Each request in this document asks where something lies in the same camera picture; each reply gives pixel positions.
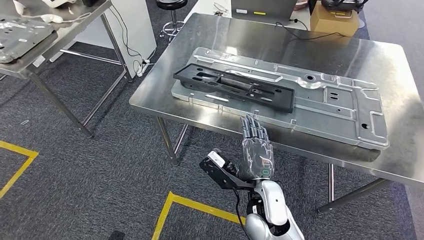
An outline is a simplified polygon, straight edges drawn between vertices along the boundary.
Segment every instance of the stool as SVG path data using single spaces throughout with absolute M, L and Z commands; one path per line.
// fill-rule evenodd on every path
M 169 42 L 171 42 L 184 25 L 183 21 L 177 21 L 175 10 L 187 5 L 187 0 L 156 0 L 156 4 L 163 10 L 171 11 L 172 21 L 166 23 L 162 27 L 162 31 L 159 35 L 161 38 L 165 37 L 165 35 L 169 36 Z

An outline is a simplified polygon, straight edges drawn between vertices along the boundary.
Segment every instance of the stainless steel table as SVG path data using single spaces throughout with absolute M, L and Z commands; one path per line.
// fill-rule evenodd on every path
M 319 33 L 297 30 L 296 34 L 307 38 Z M 264 123 L 275 145 L 329 164 L 329 204 L 321 207 L 320 212 L 375 191 L 390 181 L 424 187 L 424 109 L 401 46 L 339 36 L 297 40 L 282 27 L 196 13 L 129 100 L 134 109 L 155 116 L 174 164 L 178 164 L 176 153 L 187 125 L 236 136 L 241 130 L 239 116 L 171 95 L 173 73 L 185 66 L 197 47 L 237 51 L 240 56 L 267 62 L 373 80 L 379 86 L 390 140 L 390 147 L 382 152 Z M 175 147 L 163 118 L 186 124 Z M 380 179 L 334 200 L 333 164 Z
M 62 110 L 66 116 L 89 138 L 93 136 L 93 134 L 86 128 L 87 123 L 96 113 L 96 111 L 100 108 L 106 98 L 111 94 L 114 88 L 118 85 L 122 78 L 131 79 L 128 75 L 128 69 L 125 65 L 124 58 L 119 51 L 117 40 L 114 38 L 112 34 L 111 27 L 103 14 L 107 9 L 112 6 L 110 0 L 99 0 L 92 7 L 87 7 L 83 5 L 81 0 L 78 0 L 74 4 L 66 3 L 67 6 L 61 8 L 50 8 L 41 0 L 20 0 L 24 6 L 26 6 L 26 10 L 24 12 L 27 16 L 38 16 L 42 14 L 55 14 L 61 16 L 65 21 L 73 20 L 78 18 L 79 16 L 85 13 L 91 13 L 87 18 L 82 20 L 73 22 L 73 23 L 52 23 L 54 29 L 56 30 L 57 37 L 52 34 L 51 36 L 44 39 L 42 42 L 37 44 L 34 48 L 28 51 L 21 58 L 17 59 L 12 63 L 1 64 L 0 63 L 0 73 L 5 75 L 14 76 L 21 79 L 30 79 L 32 80 L 38 88 L 40 88 L 45 94 L 50 98 L 50 100 L 60 109 Z M 0 0 L 0 14 L 5 14 L 9 16 L 17 16 L 18 13 L 15 10 L 15 6 L 13 1 L 11 0 Z M 102 57 L 92 56 L 84 53 L 78 53 L 70 50 L 62 50 L 67 44 L 69 44 L 76 35 L 78 35 L 84 28 L 86 28 L 94 19 L 97 17 L 101 17 L 103 24 L 106 28 L 106 31 L 112 41 L 113 47 L 115 49 L 116 55 L 118 56 L 119 61 L 110 60 Z M 41 18 L 31 18 L 32 20 L 42 21 Z M 121 65 L 123 67 L 122 73 L 115 80 L 115 82 L 110 86 L 110 88 L 106 91 L 106 93 L 101 97 L 95 107 L 91 110 L 91 112 L 87 115 L 87 117 L 80 122 L 62 103 L 62 101 L 50 90 L 50 88 L 37 76 L 37 67 L 33 64 L 40 56 L 44 59 L 50 59 L 57 52 L 62 51 L 68 54 L 79 55 L 86 58 L 91 58 L 103 62 L 108 62 L 115 65 Z

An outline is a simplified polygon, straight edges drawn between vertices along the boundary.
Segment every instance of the laptop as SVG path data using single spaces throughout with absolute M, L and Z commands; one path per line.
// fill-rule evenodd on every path
M 231 14 L 235 19 L 261 23 L 287 24 L 297 0 L 231 0 Z

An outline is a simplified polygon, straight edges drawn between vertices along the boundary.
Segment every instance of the yellow floor marking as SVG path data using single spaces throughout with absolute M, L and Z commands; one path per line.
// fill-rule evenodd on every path
M 159 219 L 157 220 L 156 228 L 154 229 L 153 236 L 151 237 L 152 240 L 158 240 L 159 236 L 161 235 L 162 228 L 164 227 L 165 220 L 167 219 L 168 213 L 170 212 L 172 203 L 181 204 L 183 206 L 214 215 L 216 217 L 231 221 L 236 224 L 240 224 L 239 218 L 237 215 L 223 211 L 221 209 L 211 207 L 208 205 L 205 205 L 203 203 L 190 200 L 188 198 L 178 196 L 173 194 L 171 191 L 168 193 L 168 197 L 166 198 L 165 204 L 163 205 L 162 211 L 160 212 Z M 243 224 L 246 223 L 246 218 L 241 217 L 241 222 Z
M 22 164 L 22 166 L 15 172 L 12 178 L 6 183 L 6 185 L 0 190 L 0 199 L 8 192 L 12 185 L 18 180 L 25 169 L 33 162 L 33 160 L 39 155 L 36 151 L 31 151 L 20 146 L 16 146 L 5 141 L 0 141 L 0 148 L 7 149 L 9 151 L 22 154 L 28 157 L 28 159 Z

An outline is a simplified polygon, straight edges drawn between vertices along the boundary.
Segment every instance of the metal stool base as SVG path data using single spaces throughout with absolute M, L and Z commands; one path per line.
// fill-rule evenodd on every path
M 160 31 L 159 37 L 163 38 L 165 37 L 165 35 L 169 36 L 169 42 L 171 42 L 183 26 L 183 21 L 176 21 L 176 23 L 174 23 L 173 21 L 167 22 L 162 27 L 162 31 Z

